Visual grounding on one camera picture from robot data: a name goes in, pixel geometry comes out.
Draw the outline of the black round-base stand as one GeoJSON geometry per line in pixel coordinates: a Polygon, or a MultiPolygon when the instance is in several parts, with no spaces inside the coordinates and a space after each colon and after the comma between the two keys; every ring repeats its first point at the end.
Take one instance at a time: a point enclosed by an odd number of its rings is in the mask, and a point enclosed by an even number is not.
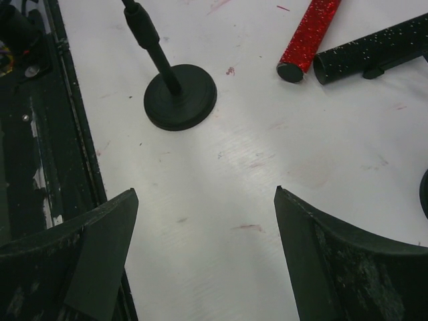
{"type": "Polygon", "coordinates": [[[425,171],[419,185],[419,200],[421,208],[428,218],[428,171],[425,171]]]}
{"type": "Polygon", "coordinates": [[[171,66],[147,11],[136,1],[123,1],[124,16],[138,45],[158,70],[147,86],[143,105],[158,128],[175,132],[200,124],[217,102],[217,87],[203,68],[192,64],[171,66]]]}

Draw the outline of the red glitter microphone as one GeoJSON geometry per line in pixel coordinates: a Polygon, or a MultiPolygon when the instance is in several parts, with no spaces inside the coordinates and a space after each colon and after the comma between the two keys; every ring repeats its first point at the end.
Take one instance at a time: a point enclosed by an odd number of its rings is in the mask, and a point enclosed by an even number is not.
{"type": "Polygon", "coordinates": [[[341,0],[311,0],[277,64],[282,80],[297,84],[304,79],[340,4],[341,0]]]}

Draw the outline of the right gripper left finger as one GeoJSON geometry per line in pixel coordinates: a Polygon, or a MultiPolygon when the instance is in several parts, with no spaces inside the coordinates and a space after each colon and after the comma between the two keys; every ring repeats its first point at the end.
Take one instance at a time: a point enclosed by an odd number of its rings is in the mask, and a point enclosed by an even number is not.
{"type": "Polygon", "coordinates": [[[137,211],[129,189],[1,246],[1,319],[136,320],[124,264],[137,211]]]}

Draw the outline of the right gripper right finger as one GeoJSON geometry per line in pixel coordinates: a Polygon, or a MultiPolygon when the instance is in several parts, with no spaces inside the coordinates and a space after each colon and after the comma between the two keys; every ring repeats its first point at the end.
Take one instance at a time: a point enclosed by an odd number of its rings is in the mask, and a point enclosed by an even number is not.
{"type": "Polygon", "coordinates": [[[278,187],[278,228],[301,320],[426,320],[427,248],[370,233],[278,187]]]}

